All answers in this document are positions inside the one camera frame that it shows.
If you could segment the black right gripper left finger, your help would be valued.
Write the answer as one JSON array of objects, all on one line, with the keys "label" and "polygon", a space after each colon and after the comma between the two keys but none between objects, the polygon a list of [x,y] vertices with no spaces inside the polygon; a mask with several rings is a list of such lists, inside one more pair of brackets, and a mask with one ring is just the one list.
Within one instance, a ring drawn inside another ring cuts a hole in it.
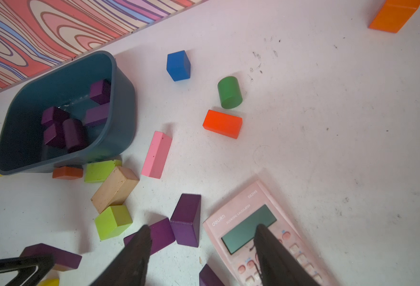
[{"label": "black right gripper left finger", "polygon": [[144,286],[152,248],[150,228],[143,225],[92,286]]}]

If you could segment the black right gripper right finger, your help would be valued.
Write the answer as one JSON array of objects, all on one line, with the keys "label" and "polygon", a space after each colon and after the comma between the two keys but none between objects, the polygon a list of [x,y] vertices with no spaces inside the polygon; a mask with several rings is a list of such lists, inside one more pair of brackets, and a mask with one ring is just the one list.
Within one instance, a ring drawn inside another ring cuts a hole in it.
[{"label": "black right gripper right finger", "polygon": [[263,285],[318,286],[265,225],[256,227],[254,246]]}]

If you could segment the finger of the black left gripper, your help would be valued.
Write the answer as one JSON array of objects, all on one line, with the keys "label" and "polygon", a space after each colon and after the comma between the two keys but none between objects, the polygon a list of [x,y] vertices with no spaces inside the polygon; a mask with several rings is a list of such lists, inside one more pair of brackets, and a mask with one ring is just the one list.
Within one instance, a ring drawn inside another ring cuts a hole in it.
[{"label": "finger of the black left gripper", "polygon": [[37,286],[54,265],[51,254],[0,259],[0,274],[17,272],[7,286]]}]

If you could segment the purple triangular prism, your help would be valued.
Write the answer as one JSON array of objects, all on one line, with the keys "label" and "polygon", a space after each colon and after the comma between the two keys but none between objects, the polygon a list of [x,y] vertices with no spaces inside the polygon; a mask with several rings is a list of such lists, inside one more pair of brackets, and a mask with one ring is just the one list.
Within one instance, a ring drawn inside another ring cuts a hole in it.
[{"label": "purple triangular prism", "polygon": [[179,245],[199,246],[201,201],[202,196],[199,194],[181,195],[170,219],[175,240]]},{"label": "purple triangular prism", "polygon": [[149,225],[149,228],[152,240],[151,256],[175,241],[175,236],[168,218]]}]

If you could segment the purple half-round brick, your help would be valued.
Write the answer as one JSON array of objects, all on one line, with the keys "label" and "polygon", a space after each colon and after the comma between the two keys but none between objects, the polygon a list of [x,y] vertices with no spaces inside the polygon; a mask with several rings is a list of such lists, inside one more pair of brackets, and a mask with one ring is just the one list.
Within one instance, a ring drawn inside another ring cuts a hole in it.
[{"label": "purple half-round brick", "polygon": [[80,151],[87,147],[86,130],[78,119],[67,119],[63,122],[66,149],[69,153]]}]

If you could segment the purple wooden brick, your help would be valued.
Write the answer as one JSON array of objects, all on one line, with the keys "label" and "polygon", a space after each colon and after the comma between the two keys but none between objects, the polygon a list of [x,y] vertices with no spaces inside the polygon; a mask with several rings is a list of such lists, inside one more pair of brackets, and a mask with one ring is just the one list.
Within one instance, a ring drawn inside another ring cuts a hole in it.
[{"label": "purple wooden brick", "polygon": [[106,123],[110,113],[110,103],[102,104],[88,109],[84,118],[84,124],[89,127],[103,125]]}]

